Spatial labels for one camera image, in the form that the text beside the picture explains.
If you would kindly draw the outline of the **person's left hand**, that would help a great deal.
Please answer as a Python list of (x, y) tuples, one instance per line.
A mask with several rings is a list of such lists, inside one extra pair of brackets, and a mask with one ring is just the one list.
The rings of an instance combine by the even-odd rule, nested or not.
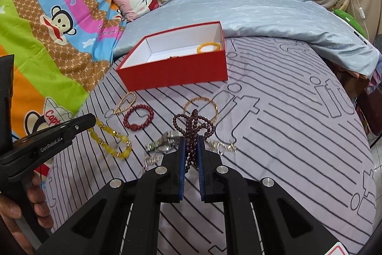
[(35, 218), (44, 232), (51, 233), (54, 226), (54, 220), (41, 185), (42, 180), (36, 172), (27, 177), (27, 185), (21, 185), (20, 188), (23, 196), (28, 198), (28, 203), (22, 205), (19, 205), (20, 200), (16, 196), (10, 195), (9, 187), (1, 188), (1, 217), (18, 245), (27, 254), (35, 254), (37, 248), (19, 226), (20, 220), (24, 218), (25, 208), (28, 207), (34, 211)]

